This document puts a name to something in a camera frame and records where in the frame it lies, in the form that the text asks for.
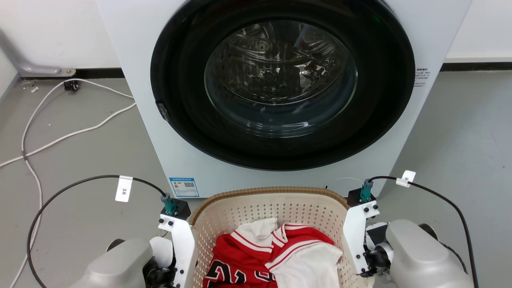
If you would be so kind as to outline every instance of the front-loading washing machine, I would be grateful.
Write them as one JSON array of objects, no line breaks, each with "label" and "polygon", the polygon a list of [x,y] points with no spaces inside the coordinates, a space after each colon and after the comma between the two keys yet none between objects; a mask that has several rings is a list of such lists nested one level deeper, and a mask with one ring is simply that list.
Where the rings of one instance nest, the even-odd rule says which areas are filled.
[{"label": "front-loading washing machine", "polygon": [[185,198],[389,175],[470,3],[97,0]]}]

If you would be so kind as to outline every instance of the beige plastic basket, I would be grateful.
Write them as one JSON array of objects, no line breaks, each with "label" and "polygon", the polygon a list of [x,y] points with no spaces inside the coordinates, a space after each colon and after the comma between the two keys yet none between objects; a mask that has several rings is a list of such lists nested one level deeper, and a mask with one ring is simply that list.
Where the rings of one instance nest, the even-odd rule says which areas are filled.
[{"label": "beige plastic basket", "polygon": [[[276,217],[279,225],[284,222],[303,223],[329,236],[334,245],[343,250],[342,231],[347,209],[343,197],[321,188],[255,188],[208,198],[189,221],[199,249],[193,287],[202,288],[217,237],[233,232],[240,224],[269,217]],[[356,276],[345,257],[339,265],[338,275],[341,288],[373,287],[374,278]]]}]

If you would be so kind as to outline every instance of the concrete floor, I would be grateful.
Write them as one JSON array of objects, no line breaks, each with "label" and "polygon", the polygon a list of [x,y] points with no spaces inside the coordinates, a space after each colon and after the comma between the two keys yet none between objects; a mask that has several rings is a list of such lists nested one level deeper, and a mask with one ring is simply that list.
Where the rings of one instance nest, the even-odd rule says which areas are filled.
[{"label": "concrete floor", "polygon": [[[124,79],[96,82],[129,94]],[[57,81],[16,86],[0,105],[0,163],[21,156],[20,142],[35,107]],[[481,287],[509,286],[512,252],[512,72],[441,73],[393,169],[418,172],[416,182],[452,199],[466,216]],[[133,100],[93,85],[76,93],[59,89],[35,118],[26,150],[33,151],[68,133],[94,126]],[[73,136],[30,157],[44,200],[78,180],[122,174],[170,188],[136,108],[103,127]],[[128,203],[115,202],[115,179],[79,185],[45,211],[33,248],[34,265],[48,287],[67,287],[116,238],[150,239],[162,208],[159,194],[134,183]],[[23,161],[0,168],[0,286],[8,287],[25,254],[28,228],[37,212],[35,180]],[[189,201],[192,209],[200,199]],[[377,221],[405,218],[426,222],[469,267],[460,220],[446,204],[419,190],[388,181],[379,197]],[[392,287],[378,281],[375,287]],[[25,268],[16,287],[38,287]]]},{"label": "concrete floor", "polygon": [[[130,94],[124,79],[95,82]],[[42,98],[58,81],[16,86],[0,106],[0,163],[21,156],[25,125]],[[73,93],[57,89],[30,127],[25,147],[33,151],[71,132],[97,125],[112,112],[133,103],[91,84]],[[114,117],[103,127],[73,136],[30,157],[40,178],[43,201],[78,180],[102,174],[121,174],[150,181],[170,192],[153,145],[136,107]],[[157,229],[159,193],[134,183],[128,203],[114,201],[115,179],[81,184],[62,194],[43,213],[33,247],[34,265],[48,287],[67,287],[86,266],[117,238],[150,239]],[[38,210],[34,177],[24,161],[0,168],[0,287],[11,284],[25,255],[28,228]],[[194,209],[200,200],[190,201]],[[38,287],[28,265],[16,287]]]}]

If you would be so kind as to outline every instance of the black door rim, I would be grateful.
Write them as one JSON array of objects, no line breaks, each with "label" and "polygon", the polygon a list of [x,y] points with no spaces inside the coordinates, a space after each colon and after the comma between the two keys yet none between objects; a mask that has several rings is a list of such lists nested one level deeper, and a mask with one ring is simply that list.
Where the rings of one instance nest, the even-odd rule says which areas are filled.
[{"label": "black door rim", "polygon": [[[153,93],[159,108],[167,112],[166,120],[202,152],[252,169],[311,169],[364,150],[380,139],[406,108],[414,85],[414,55],[406,33],[386,7],[373,0],[347,2],[189,1],[163,29],[152,57]],[[216,9],[222,9],[223,16],[213,17]],[[197,84],[220,41],[242,27],[270,20],[320,27],[340,39],[356,59],[359,79],[354,103],[336,121],[309,137],[275,140],[235,133],[205,101],[204,85]]]}]

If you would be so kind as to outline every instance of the basket rim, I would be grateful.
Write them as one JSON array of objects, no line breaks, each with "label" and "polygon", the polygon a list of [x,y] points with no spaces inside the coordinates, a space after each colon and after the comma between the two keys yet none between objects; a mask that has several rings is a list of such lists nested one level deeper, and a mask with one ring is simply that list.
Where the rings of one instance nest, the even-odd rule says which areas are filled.
[{"label": "basket rim", "polygon": [[347,200],[343,198],[340,194],[326,189],[326,188],[314,188],[314,187],[294,187],[294,186],[285,186],[285,187],[260,187],[260,188],[250,188],[250,189],[241,189],[241,190],[233,190],[220,194],[216,194],[207,198],[197,209],[194,211],[192,216],[190,217],[189,224],[194,226],[196,221],[199,218],[199,215],[211,204],[228,198],[240,197],[240,196],[249,196],[249,195],[258,195],[258,194],[316,194],[322,195],[332,198],[339,202],[345,209],[349,209],[350,207],[347,204]]}]

